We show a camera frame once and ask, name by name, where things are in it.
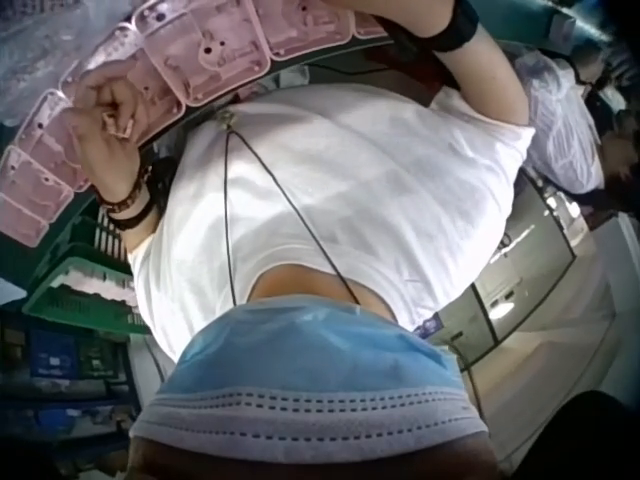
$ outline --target black strap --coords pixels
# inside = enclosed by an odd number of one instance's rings
[[[143,207],[142,210],[140,210],[140,213],[138,213],[134,217],[120,220],[117,218],[112,218],[110,215],[108,215],[109,221],[121,232],[133,230],[147,219],[147,217],[151,214],[153,207],[155,207],[155,202],[152,197],[149,197],[149,201],[147,202],[147,204]]]
[[[400,48],[414,54],[453,52],[475,36],[480,23],[478,14],[467,0],[456,0],[449,25],[442,32],[429,38],[421,38],[391,20],[380,17],[376,20]]]

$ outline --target face mask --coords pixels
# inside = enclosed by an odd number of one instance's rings
[[[486,432],[456,359],[355,305],[288,296],[194,337],[131,430],[239,460],[372,460]]]

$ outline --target hand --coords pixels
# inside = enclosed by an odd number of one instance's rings
[[[124,200],[140,168],[137,141],[149,125],[144,98],[126,78],[132,61],[106,63],[80,79],[73,108],[62,113],[69,125],[83,172],[109,202]],[[103,114],[115,114],[116,129],[129,138],[107,132]]]
[[[451,21],[454,0],[324,0],[334,7],[387,18],[419,37],[432,37]]]

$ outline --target plastic bag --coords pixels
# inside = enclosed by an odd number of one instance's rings
[[[20,123],[47,88],[144,0],[0,0],[0,122]]]

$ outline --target pink plastic part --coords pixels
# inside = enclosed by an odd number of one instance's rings
[[[376,19],[366,13],[354,12],[355,35],[361,39],[384,37],[387,35],[384,28],[380,26]]]
[[[145,50],[178,97],[200,106],[271,66],[249,0],[162,0],[134,14]]]
[[[73,199],[73,190],[15,147],[0,164],[0,193],[45,222],[54,222]]]
[[[329,7],[321,0],[254,0],[254,5],[276,60],[351,39],[349,12]]]
[[[89,181],[80,170],[71,131],[59,115],[69,105],[58,90],[46,91],[22,125],[15,145],[71,189],[83,191]]]
[[[0,194],[0,232],[33,248],[48,230],[49,225]]]
[[[149,108],[150,125],[138,141],[138,143],[144,143],[180,118],[184,114],[186,106],[173,93],[147,53],[142,49],[142,35],[131,24],[118,25],[87,61],[77,64],[65,75],[60,82],[60,89],[67,97],[74,98],[77,82],[84,72],[105,62],[126,60],[131,57],[136,60],[135,67],[127,77],[147,99]]]

